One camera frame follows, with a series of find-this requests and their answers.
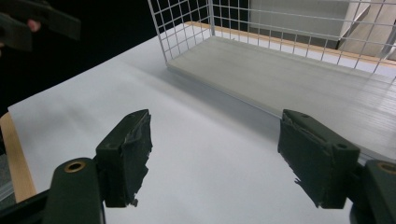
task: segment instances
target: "wire rack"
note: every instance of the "wire rack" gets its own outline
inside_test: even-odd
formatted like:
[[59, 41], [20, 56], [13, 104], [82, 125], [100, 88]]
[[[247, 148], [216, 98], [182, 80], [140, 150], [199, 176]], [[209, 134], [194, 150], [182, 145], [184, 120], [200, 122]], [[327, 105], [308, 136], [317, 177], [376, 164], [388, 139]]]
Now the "wire rack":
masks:
[[167, 62], [210, 36], [219, 36], [396, 77], [394, 0], [148, 0], [148, 3]]

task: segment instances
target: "white table surface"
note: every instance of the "white table surface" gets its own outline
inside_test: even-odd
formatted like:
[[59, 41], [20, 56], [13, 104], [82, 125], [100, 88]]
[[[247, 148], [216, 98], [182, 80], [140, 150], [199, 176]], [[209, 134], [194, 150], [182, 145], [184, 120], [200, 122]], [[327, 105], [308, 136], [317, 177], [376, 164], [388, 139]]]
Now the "white table surface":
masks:
[[37, 192], [145, 108], [154, 147], [139, 205], [106, 208], [107, 223], [349, 223], [350, 202], [317, 209], [294, 183], [277, 118], [168, 70], [157, 37], [9, 108]]

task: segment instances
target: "wooden table edge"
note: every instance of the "wooden table edge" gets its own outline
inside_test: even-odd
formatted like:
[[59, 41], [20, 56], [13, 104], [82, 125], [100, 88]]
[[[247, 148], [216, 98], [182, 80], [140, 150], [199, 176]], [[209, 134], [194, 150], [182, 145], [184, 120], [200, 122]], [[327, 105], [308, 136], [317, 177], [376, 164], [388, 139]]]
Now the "wooden table edge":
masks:
[[0, 118], [0, 127], [6, 146], [8, 167], [14, 187], [15, 200], [19, 203], [36, 195], [35, 185], [23, 154], [17, 130], [9, 112]]

